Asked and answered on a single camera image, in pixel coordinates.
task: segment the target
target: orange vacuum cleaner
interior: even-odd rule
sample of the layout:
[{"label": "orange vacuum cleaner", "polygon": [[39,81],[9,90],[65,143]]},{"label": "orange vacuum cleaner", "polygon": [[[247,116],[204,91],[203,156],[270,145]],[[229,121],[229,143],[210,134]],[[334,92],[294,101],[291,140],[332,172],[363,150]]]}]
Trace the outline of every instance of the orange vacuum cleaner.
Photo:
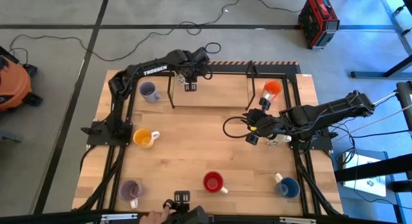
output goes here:
[{"label": "orange vacuum cleaner", "polygon": [[19,60],[0,46],[0,111],[12,111],[21,104],[40,105],[42,98],[32,93],[30,77],[37,68]]}]

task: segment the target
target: wooden table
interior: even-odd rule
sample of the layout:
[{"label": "wooden table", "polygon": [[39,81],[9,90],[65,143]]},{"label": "wooden table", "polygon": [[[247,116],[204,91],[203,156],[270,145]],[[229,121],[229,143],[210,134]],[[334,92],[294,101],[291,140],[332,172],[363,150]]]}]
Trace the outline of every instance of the wooden table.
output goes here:
[{"label": "wooden table", "polygon": [[[109,113],[111,102],[107,81],[116,71],[108,71],[98,104],[96,119],[102,120]],[[285,199],[274,192],[275,181],[272,175],[276,172],[283,176],[296,178],[293,152],[288,144],[268,146],[263,139],[253,146],[242,139],[232,139],[223,134],[222,123],[232,116],[240,116],[245,112],[248,96],[251,95],[251,79],[236,75],[214,75],[207,82],[198,84],[199,93],[204,93],[203,83],[215,83],[218,98],[211,96],[195,97],[196,102],[215,106],[219,101],[224,107],[192,107],[196,102],[188,102],[182,98],[180,91],[174,90],[176,108],[173,109],[167,98],[168,77],[144,77],[145,81],[154,82],[162,98],[155,104],[148,104],[136,94],[131,121],[133,130],[147,127],[159,131],[160,138],[151,149],[139,148],[134,143],[126,148],[120,184],[126,180],[136,180],[144,186],[144,195],[139,199],[138,212],[160,210],[166,199],[173,198],[174,191],[191,192],[191,207],[201,205],[209,214],[244,214],[244,215],[302,215],[299,198]],[[267,79],[255,79],[256,98],[251,105],[258,106],[261,90]],[[234,88],[248,84],[248,88],[233,95]],[[297,75],[297,83],[302,104],[317,104],[314,83],[311,75]],[[291,101],[294,106],[292,85]],[[286,108],[285,96],[282,92],[272,103],[269,113],[277,115]],[[232,135],[247,133],[241,122],[233,121],[227,126]],[[79,183],[73,201],[73,208],[82,205],[100,183],[108,152],[107,146],[97,146],[86,157],[80,174]],[[322,151],[311,151],[315,179],[320,190],[333,207],[342,212],[341,201],[335,182],[330,158]],[[210,194],[202,185],[202,178],[208,171],[220,172],[225,180],[228,194]],[[111,185],[106,191],[104,208],[108,207]],[[306,185],[309,210],[313,212],[310,189]],[[115,210],[133,211],[128,203],[117,198]]]}]

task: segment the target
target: red mug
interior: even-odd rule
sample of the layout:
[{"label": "red mug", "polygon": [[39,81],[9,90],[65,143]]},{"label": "red mug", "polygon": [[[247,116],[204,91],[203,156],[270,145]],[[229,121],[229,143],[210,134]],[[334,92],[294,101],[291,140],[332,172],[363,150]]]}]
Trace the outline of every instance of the red mug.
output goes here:
[{"label": "red mug", "polygon": [[215,193],[220,191],[224,194],[228,193],[228,190],[223,186],[223,177],[216,171],[206,173],[203,177],[203,186],[207,192]]}]

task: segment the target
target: gray mug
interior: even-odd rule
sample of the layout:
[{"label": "gray mug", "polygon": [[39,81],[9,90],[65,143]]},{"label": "gray mug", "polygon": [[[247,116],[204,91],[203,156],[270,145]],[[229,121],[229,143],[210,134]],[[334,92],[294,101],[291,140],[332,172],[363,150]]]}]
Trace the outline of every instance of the gray mug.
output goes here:
[{"label": "gray mug", "polygon": [[146,102],[155,103],[160,99],[160,94],[156,90],[153,82],[145,82],[139,87],[139,92]]}]

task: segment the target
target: blue mug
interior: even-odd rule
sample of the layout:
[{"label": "blue mug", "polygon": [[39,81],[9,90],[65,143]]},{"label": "blue mug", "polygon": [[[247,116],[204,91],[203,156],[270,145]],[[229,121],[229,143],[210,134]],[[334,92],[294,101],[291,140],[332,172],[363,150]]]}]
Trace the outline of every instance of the blue mug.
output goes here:
[{"label": "blue mug", "polygon": [[299,183],[289,177],[282,177],[280,173],[275,173],[276,190],[286,198],[296,198],[301,193]]},{"label": "blue mug", "polygon": [[157,92],[153,82],[145,82],[141,84],[139,92],[146,102],[155,103],[160,99],[160,94]]}]

